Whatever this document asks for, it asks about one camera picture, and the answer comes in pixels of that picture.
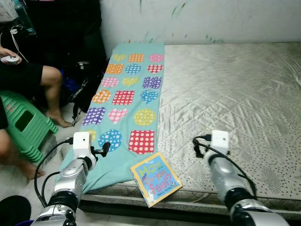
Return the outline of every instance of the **floor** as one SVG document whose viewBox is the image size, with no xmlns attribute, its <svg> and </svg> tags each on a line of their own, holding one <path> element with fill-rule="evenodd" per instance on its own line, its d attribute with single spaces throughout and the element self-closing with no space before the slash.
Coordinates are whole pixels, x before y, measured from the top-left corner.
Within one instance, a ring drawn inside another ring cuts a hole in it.
<svg viewBox="0 0 301 226">
<path fill-rule="evenodd" d="M 66 120 L 72 121 L 71 104 L 65 106 L 62 109 L 62 112 Z M 85 114 L 82 114 L 80 116 L 80 120 L 76 123 L 75 127 L 59 127 L 59 132 L 56 135 L 57 142 L 65 140 L 66 137 L 70 137 L 74 132 L 78 131 L 84 116 Z M 57 151 L 57 154 L 53 157 L 53 159 L 44 167 L 46 175 L 59 170 L 62 163 L 62 152 L 68 150 L 69 148 L 70 147 L 68 147 L 68 145 L 64 145 Z M 39 188 L 41 188 L 44 178 L 45 177 L 38 179 Z M 52 177 L 46 185 L 45 197 L 47 201 L 49 200 L 49 197 L 53 191 L 54 180 L 55 177 Z M 18 169 L 16 169 L 16 167 L 5 166 L 0 168 L 0 200 L 16 194 L 24 196 L 30 201 L 32 205 L 31 219 L 36 219 L 40 211 L 42 210 L 42 205 L 40 204 L 34 192 L 33 180 L 27 181 L 27 179 L 21 174 Z M 214 226 L 183 221 L 85 213 L 79 209 L 77 210 L 76 218 L 78 226 Z"/>
</svg>

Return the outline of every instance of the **person's leg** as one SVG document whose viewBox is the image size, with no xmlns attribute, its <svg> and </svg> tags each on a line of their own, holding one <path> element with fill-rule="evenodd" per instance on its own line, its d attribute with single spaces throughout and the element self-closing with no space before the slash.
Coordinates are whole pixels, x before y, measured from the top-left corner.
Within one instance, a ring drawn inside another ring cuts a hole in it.
<svg viewBox="0 0 301 226">
<path fill-rule="evenodd" d="M 0 144 L 0 164 L 15 165 L 25 176 L 33 179 L 36 167 L 19 157 L 19 152 L 5 129 L 0 129 Z M 43 175 L 45 172 L 39 170 L 38 177 Z"/>
<path fill-rule="evenodd" d="M 62 86 L 62 75 L 59 70 L 54 67 L 43 66 L 41 86 L 44 87 L 45 97 L 48 103 L 46 116 L 53 119 L 63 127 L 71 126 L 70 122 L 66 122 L 60 111 L 60 93 Z"/>
</svg>

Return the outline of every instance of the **hand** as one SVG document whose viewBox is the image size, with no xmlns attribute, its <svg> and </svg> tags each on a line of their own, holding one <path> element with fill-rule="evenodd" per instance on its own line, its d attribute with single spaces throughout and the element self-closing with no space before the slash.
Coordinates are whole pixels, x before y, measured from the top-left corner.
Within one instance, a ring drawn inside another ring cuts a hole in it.
<svg viewBox="0 0 301 226">
<path fill-rule="evenodd" d="M 10 50 L 7 49 L 7 48 L 2 48 L 2 47 L 0 47 L 0 58 L 6 57 L 6 56 L 19 57 L 19 56 L 18 56 L 16 53 L 14 53 L 13 51 L 10 51 Z M 19 63 L 21 63 L 21 62 L 22 62 L 22 58 L 19 57 L 19 60 L 18 60 L 18 62 L 17 62 L 17 65 L 18 65 Z"/>
</svg>

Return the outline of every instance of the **teal fabric mat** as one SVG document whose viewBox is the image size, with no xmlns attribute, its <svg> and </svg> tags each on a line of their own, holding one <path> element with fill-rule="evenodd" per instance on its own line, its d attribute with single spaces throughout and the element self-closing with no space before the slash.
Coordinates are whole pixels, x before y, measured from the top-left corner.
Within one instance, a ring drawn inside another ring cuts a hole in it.
<svg viewBox="0 0 301 226">
<path fill-rule="evenodd" d="M 164 44 L 120 44 L 80 131 L 93 134 L 92 146 L 111 142 L 105 158 L 98 155 L 84 193 L 133 179 L 130 167 L 157 151 L 157 124 L 164 70 Z M 62 168 L 73 159 L 70 150 Z"/>
</svg>

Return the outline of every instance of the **bare foot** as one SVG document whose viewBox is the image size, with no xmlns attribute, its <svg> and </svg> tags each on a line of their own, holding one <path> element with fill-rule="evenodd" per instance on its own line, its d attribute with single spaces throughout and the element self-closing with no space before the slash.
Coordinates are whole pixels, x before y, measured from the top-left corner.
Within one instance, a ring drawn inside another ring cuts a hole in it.
<svg viewBox="0 0 301 226">
<path fill-rule="evenodd" d="M 70 127 L 72 126 L 71 122 L 65 121 L 61 115 L 60 112 L 58 113 L 51 113 L 49 111 L 47 111 L 45 113 L 45 115 L 49 118 L 51 118 L 55 123 L 61 125 L 62 127 L 66 128 L 66 127 Z"/>
<path fill-rule="evenodd" d="M 36 171 L 36 167 L 32 165 L 30 162 L 26 160 L 20 160 L 20 162 L 16 166 L 28 179 L 34 179 L 34 173 Z M 45 172 L 40 169 L 38 171 L 38 177 L 41 177 L 43 175 L 45 175 Z"/>
</svg>

